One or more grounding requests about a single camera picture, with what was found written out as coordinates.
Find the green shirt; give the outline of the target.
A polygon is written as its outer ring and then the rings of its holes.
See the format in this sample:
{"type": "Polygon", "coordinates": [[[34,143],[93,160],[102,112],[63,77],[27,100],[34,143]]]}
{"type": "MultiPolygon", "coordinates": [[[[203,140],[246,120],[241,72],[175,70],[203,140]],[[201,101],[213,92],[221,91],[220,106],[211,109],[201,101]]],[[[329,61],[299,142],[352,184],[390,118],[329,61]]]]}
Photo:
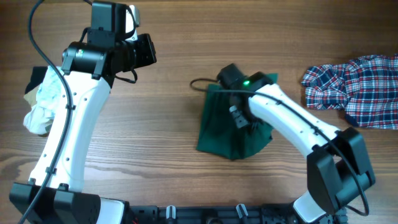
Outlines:
{"type": "Polygon", "coordinates": [[[229,94],[223,85],[208,85],[201,117],[197,150],[227,159],[245,159],[260,152],[272,141],[273,127],[259,121],[238,128],[229,112],[229,94]]]}

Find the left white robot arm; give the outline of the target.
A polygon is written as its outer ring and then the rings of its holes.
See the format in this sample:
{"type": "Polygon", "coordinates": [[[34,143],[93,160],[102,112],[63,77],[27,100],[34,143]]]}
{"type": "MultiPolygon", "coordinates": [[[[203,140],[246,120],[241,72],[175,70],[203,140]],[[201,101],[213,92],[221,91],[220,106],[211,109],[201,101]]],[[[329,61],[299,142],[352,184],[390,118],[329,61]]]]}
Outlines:
{"type": "Polygon", "coordinates": [[[119,72],[155,63],[149,34],[113,47],[72,42],[63,53],[65,85],[44,151],[29,180],[14,183],[9,199],[31,223],[132,223],[124,200],[83,191],[88,146],[119,72]]]}

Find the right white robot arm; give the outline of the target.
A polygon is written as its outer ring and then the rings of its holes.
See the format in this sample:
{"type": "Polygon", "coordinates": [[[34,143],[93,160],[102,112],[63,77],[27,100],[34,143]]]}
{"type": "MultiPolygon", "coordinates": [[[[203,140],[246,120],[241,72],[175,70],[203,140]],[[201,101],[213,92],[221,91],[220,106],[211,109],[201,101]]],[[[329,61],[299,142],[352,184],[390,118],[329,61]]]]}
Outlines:
{"type": "Polygon", "coordinates": [[[291,100],[276,82],[261,72],[250,77],[233,72],[224,89],[245,122],[263,121],[289,140],[307,163],[307,191],[292,204],[296,220],[313,223],[337,215],[361,198],[369,215],[365,190],[376,177],[363,136],[354,128],[344,131],[318,119],[291,100]]]}

